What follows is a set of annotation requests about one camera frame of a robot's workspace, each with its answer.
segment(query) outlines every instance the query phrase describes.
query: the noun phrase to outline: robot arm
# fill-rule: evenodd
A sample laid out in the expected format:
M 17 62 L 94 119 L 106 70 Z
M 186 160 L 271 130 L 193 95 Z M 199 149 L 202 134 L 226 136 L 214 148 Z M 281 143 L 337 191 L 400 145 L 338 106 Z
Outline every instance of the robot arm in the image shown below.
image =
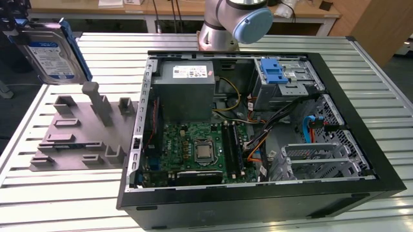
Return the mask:
M 207 0 L 199 49 L 238 50 L 238 42 L 257 42 L 270 30 L 273 13 L 266 0 Z

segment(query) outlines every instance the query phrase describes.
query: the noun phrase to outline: sticker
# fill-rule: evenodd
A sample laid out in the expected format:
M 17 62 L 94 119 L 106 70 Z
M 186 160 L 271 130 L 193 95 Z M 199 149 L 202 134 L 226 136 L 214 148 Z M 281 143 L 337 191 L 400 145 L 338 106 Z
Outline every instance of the sticker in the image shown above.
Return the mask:
M 175 66 L 173 78 L 207 78 L 206 66 Z
M 254 103 L 247 103 L 247 110 L 254 111 Z
M 143 11 L 124 11 L 124 13 L 131 13 L 131 14 L 143 14 Z
M 340 18 L 340 15 L 337 15 L 337 14 L 325 14 L 324 17 L 325 18 Z
M 266 176 L 266 169 L 265 169 L 265 167 L 263 167 L 263 166 L 261 166 L 261 168 L 259 168 L 259 172 L 263 174 L 263 176 Z
M 285 72 L 283 75 L 285 77 L 295 77 L 295 73 L 293 72 Z
M 28 48 L 51 78 L 72 79 L 75 72 L 70 63 L 60 56 L 60 48 L 55 42 L 31 42 Z

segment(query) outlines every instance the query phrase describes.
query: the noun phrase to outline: power supply label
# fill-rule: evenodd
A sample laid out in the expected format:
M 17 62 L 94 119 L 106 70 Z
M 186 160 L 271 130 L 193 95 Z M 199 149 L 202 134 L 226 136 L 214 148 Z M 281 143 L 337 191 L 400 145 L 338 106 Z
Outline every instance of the power supply label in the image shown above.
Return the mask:
M 75 77 L 75 72 L 68 61 L 60 56 L 62 50 L 55 42 L 31 42 L 28 48 L 51 78 L 72 79 Z
M 175 66 L 173 78 L 207 78 L 206 66 Z

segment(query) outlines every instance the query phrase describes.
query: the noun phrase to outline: white desk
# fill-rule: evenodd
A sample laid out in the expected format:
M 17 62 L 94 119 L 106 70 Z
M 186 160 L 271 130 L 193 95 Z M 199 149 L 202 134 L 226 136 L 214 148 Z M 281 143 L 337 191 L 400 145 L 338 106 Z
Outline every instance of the white desk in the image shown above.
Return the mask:
M 139 100 L 148 50 L 195 50 L 193 34 L 86 33 L 79 41 L 100 93 Z M 340 37 L 266 36 L 243 51 L 317 52 L 344 88 L 408 190 L 336 218 L 227 225 L 183 231 L 412 231 L 413 106 L 356 43 Z M 90 101 L 80 86 L 43 86 L 0 157 L 1 231 L 142 231 L 115 209 L 120 169 L 31 172 L 58 95 Z

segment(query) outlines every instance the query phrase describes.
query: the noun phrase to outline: box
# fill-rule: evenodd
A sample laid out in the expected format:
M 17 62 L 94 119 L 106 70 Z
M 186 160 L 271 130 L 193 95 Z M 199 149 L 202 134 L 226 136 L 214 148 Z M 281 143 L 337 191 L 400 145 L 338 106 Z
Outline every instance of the box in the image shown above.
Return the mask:
M 123 0 L 124 4 L 142 5 L 144 0 Z

